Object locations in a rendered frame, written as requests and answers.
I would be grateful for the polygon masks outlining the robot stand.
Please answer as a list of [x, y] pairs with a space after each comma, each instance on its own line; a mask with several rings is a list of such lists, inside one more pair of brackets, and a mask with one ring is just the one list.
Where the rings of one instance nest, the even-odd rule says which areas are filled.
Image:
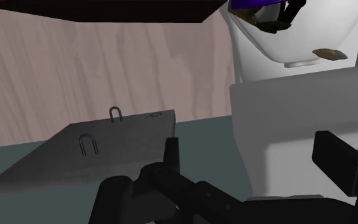
[[0, 0], [0, 10], [72, 22], [201, 23], [227, 0]]

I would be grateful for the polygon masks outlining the black angular object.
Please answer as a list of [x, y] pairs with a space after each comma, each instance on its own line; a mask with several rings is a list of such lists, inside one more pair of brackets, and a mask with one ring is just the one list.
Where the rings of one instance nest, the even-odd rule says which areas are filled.
[[276, 21], [256, 22], [256, 27], [264, 32], [276, 34], [291, 26], [291, 22], [298, 14], [300, 9], [306, 5], [306, 0], [288, 0], [288, 5], [280, 4], [280, 11]]

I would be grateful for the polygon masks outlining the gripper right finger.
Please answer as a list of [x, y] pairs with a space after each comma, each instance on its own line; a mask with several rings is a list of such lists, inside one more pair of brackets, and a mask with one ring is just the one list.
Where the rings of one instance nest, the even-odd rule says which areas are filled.
[[346, 196], [357, 198], [349, 224], [358, 224], [358, 151], [330, 131], [317, 131], [312, 161]]

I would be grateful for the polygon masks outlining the purple object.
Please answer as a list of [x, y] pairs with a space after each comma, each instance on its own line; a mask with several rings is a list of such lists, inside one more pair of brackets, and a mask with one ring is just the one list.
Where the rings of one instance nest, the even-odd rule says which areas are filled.
[[269, 6], [287, 1], [288, 0], [231, 0], [231, 8], [233, 10], [243, 10]]

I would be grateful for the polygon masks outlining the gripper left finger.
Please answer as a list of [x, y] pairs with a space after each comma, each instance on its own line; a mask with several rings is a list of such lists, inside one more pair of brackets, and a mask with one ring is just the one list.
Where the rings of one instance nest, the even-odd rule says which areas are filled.
[[88, 224], [245, 224], [244, 205], [206, 181], [179, 172], [179, 140], [169, 137], [162, 162], [145, 165], [137, 180], [106, 178]]

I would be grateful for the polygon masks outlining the brown oval object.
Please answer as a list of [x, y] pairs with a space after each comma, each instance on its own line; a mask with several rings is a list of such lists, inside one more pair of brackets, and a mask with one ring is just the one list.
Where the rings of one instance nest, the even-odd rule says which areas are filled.
[[328, 48], [319, 48], [319, 49], [313, 50], [312, 52], [314, 54], [316, 54], [316, 56], [326, 59], [326, 60], [336, 61], [336, 60], [348, 59], [348, 56], [339, 50], [332, 50], [332, 49], [328, 49]]

